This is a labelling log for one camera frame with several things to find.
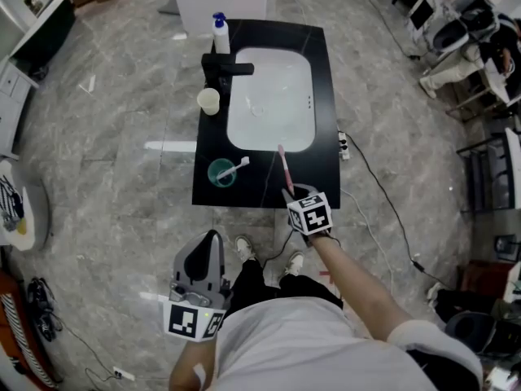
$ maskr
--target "white t-shirt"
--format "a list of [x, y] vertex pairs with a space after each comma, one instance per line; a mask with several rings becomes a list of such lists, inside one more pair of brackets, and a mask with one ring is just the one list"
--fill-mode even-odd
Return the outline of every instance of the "white t-shirt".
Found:
[[436, 325], [411, 320], [387, 342], [353, 336], [336, 305], [320, 298], [263, 301], [228, 317], [217, 335], [212, 390], [435, 391], [405, 351], [452, 359], [478, 377], [478, 358]]

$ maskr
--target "black countertop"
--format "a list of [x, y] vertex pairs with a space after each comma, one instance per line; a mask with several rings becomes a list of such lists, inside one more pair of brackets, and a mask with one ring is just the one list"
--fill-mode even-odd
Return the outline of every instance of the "black countertop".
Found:
[[[302, 54], [311, 65], [315, 102], [315, 139], [300, 152], [286, 152], [293, 183], [309, 184], [326, 193], [333, 209], [340, 207], [339, 142], [335, 96], [326, 39], [322, 28], [266, 20], [227, 20], [231, 54], [246, 47], [284, 49]], [[281, 189], [286, 186], [278, 152], [237, 148], [227, 135], [230, 96], [221, 97], [215, 116], [201, 111], [195, 154], [192, 203], [228, 207], [283, 209]], [[231, 187], [218, 188], [208, 180], [208, 167], [215, 159], [239, 164], [243, 156], [250, 165], [237, 172]]]

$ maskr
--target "gray tile floor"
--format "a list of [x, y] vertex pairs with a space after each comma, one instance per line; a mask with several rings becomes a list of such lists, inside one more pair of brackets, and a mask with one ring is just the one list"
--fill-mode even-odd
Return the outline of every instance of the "gray tile floor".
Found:
[[[15, 253], [24, 277], [48, 279], [57, 313], [109, 366], [142, 378], [166, 378], [183, 343], [163, 335], [160, 307], [140, 292], [167, 294], [176, 251], [192, 236], [219, 230], [226, 273], [240, 264], [234, 237], [251, 237], [260, 257], [275, 254], [288, 229], [283, 211], [221, 209], [190, 204], [194, 157], [145, 149], [145, 143], [196, 140], [195, 96], [204, 76], [200, 56], [208, 39], [173, 40], [181, 21], [159, 15], [168, 0], [114, 0], [78, 11], [77, 22], [35, 94], [20, 139], [22, 161], [39, 172], [50, 193], [53, 236], [38, 253]], [[407, 51], [406, 9], [378, 2]], [[444, 114], [446, 102], [417, 85], [425, 65], [406, 59], [367, 0], [269, 0], [268, 17], [325, 29], [339, 125], [363, 149], [394, 201], [412, 254], [450, 280], [471, 248], [462, 163], [454, 151], [466, 131]], [[96, 75], [92, 94], [89, 79]], [[431, 280], [409, 264], [400, 227], [383, 193], [352, 147], [341, 164], [342, 187], [353, 193], [387, 251], [396, 299], [412, 314], [435, 319], [423, 300]], [[382, 255], [354, 202], [343, 197], [334, 234], [344, 248], [389, 284]], [[294, 236], [266, 268], [274, 283], [300, 247]], [[323, 264], [306, 255], [304, 273]], [[84, 369], [103, 372], [68, 332], [47, 349], [66, 377], [64, 390], [88, 389]], [[164, 389], [161, 380], [108, 382], [101, 389]]]

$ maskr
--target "toothbrush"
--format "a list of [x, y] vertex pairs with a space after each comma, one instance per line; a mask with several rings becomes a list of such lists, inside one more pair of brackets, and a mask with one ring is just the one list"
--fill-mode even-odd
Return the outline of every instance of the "toothbrush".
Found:
[[293, 181], [291, 180], [290, 170], [287, 168], [286, 162], [286, 154], [284, 153], [284, 148], [282, 145], [278, 145], [278, 154], [282, 159], [282, 166], [284, 167], [284, 175], [286, 175], [286, 184], [287, 189], [291, 193], [292, 196], [295, 197], [295, 188], [293, 187]]
[[228, 175], [234, 173], [235, 171], [237, 171], [237, 169], [242, 168], [249, 164], [250, 164], [250, 157], [245, 156], [244, 158], [241, 159], [241, 163], [239, 165], [232, 166], [230, 169], [227, 169], [226, 171], [222, 171], [220, 174], [218, 174], [217, 181], [219, 181], [220, 179], [222, 179], [224, 177], [228, 177]]

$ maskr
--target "black faucet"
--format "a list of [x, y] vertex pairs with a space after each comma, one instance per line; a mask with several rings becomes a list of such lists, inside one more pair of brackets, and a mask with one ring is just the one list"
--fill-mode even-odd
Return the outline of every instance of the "black faucet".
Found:
[[204, 54], [201, 59], [204, 77], [208, 87], [219, 92], [221, 97], [230, 92], [230, 77], [238, 75], [253, 75], [253, 64], [236, 64], [235, 55]]

